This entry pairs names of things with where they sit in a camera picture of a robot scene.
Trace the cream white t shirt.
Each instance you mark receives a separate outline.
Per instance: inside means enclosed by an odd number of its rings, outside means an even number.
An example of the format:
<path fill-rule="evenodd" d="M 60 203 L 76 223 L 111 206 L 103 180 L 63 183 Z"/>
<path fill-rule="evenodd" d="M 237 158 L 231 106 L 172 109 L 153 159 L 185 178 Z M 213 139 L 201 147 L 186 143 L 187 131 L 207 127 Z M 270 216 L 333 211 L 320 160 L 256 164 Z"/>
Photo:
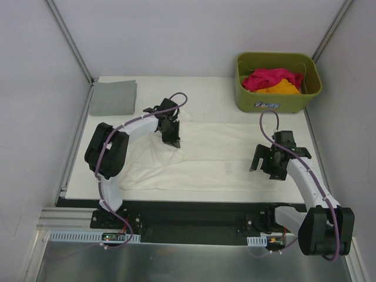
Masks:
<path fill-rule="evenodd" d="M 204 123 L 183 116 L 180 148 L 164 144 L 160 133 L 129 145 L 122 192 L 276 192 L 288 183 L 271 180 L 261 169 L 250 171 L 256 146 L 270 146 L 262 133 L 272 133 L 274 122 Z"/>

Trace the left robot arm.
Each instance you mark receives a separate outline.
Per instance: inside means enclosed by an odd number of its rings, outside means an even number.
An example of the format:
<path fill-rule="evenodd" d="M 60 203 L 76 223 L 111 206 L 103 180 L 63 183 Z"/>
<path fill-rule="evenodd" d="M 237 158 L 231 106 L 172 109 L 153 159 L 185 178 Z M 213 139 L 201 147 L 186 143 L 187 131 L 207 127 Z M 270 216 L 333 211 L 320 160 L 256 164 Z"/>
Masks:
<path fill-rule="evenodd" d="M 179 113 L 180 105 L 165 98 L 160 105 L 145 109 L 141 116 L 118 127 L 104 122 L 97 125 L 84 160 L 98 181 L 99 204 L 106 210 L 103 220 L 110 228 L 119 228 L 124 222 L 124 214 L 119 211 L 123 200 L 118 175 L 125 165 L 128 145 L 160 132 L 164 144 L 180 148 Z"/>

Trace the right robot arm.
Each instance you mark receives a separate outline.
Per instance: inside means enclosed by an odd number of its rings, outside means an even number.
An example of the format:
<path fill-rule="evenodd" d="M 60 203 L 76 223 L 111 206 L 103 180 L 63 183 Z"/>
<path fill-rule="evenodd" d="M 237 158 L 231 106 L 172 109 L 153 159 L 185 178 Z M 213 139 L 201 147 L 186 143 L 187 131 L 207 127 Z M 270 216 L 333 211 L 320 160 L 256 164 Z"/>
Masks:
<path fill-rule="evenodd" d="M 250 171 L 261 169 L 271 180 L 291 177 L 307 209 L 303 214 L 291 206 L 278 206 L 264 217 L 265 227 L 273 232 L 285 227 L 297 236 L 304 255 L 332 260 L 349 254 L 355 215 L 331 195 L 311 158 L 307 148 L 296 145 L 292 131 L 278 131 L 270 147 L 256 146 Z"/>

